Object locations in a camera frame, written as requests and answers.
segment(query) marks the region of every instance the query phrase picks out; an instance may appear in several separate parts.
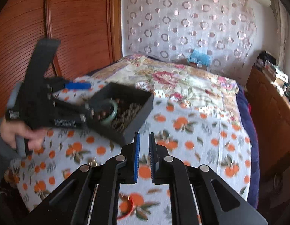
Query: wooden cabinet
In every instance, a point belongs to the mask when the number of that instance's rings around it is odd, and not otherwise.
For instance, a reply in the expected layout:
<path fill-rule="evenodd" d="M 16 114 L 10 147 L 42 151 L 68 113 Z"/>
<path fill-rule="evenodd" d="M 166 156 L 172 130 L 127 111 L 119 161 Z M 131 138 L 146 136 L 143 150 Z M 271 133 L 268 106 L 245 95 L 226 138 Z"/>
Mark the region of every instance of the wooden cabinet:
<path fill-rule="evenodd" d="M 267 179 L 290 165 L 290 103 L 255 67 L 246 88 L 259 141 L 261 179 Z"/>

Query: blue gripper pad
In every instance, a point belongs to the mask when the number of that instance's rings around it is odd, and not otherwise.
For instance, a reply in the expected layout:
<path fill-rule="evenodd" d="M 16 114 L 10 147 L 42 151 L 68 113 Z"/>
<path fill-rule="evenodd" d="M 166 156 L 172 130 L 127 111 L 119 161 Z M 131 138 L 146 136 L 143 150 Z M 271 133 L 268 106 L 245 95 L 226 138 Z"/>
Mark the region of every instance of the blue gripper pad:
<path fill-rule="evenodd" d="M 136 146 L 135 153 L 134 153 L 134 164 L 133 164 L 133 179 L 135 183 L 138 180 L 138 174 L 139 174 L 139 156 L 140 156 L 140 134 L 138 132 L 134 135 L 134 142 Z"/>
<path fill-rule="evenodd" d="M 90 83 L 82 83 L 82 82 L 69 82 L 65 84 L 65 88 L 69 90 L 87 90 L 92 88 Z"/>
<path fill-rule="evenodd" d="M 158 157 L 157 157 L 157 150 L 156 150 L 154 133 L 149 134 L 149 157 L 150 157 L 151 179 L 152 179 L 152 183 L 154 183 L 156 164 L 158 165 Z"/>

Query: white curtain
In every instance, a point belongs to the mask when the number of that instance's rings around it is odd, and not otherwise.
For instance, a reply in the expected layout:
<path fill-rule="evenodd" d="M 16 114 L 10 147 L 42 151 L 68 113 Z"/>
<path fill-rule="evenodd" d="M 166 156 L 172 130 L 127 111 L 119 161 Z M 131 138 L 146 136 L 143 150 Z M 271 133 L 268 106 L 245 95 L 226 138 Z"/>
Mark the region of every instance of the white curtain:
<path fill-rule="evenodd" d="M 211 59 L 211 72 L 241 80 L 256 35 L 247 0 L 123 0 L 124 55 L 162 61 L 193 50 Z"/>
<path fill-rule="evenodd" d="M 284 70 L 284 49 L 288 35 L 288 15 L 280 0 L 271 0 L 271 7 L 278 26 L 279 53 L 276 65 L 278 65 L 281 70 Z"/>

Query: gray sleeve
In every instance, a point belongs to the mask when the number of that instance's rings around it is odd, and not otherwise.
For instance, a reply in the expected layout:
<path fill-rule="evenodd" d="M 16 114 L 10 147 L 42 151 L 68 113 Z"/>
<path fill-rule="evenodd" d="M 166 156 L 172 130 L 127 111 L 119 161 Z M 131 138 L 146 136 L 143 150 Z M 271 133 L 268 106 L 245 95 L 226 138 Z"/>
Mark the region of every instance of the gray sleeve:
<path fill-rule="evenodd" d="M 4 172 L 8 169 L 11 159 L 15 157 L 18 157 L 17 152 L 7 145 L 0 136 L 0 181 L 4 176 Z"/>

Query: black box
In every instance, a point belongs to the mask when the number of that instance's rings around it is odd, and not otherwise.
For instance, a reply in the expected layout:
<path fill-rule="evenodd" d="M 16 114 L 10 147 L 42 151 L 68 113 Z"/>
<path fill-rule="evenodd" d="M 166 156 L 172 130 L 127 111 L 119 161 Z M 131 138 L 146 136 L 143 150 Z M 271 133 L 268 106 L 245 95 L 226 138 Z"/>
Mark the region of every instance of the black box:
<path fill-rule="evenodd" d="M 109 83 L 101 90 L 96 92 L 96 94 L 88 102 L 95 105 L 96 102 L 111 98 L 122 99 L 128 104 L 138 103 L 142 106 L 142 108 L 136 114 L 135 118 L 127 126 L 123 133 L 119 133 L 109 126 L 103 126 L 100 121 L 96 119 L 87 119 L 87 125 L 89 128 L 95 130 L 98 134 L 114 141 L 121 146 L 130 144 L 134 137 L 134 133 L 141 128 L 153 109 L 154 96 L 150 92 L 139 90 L 134 87 Z"/>

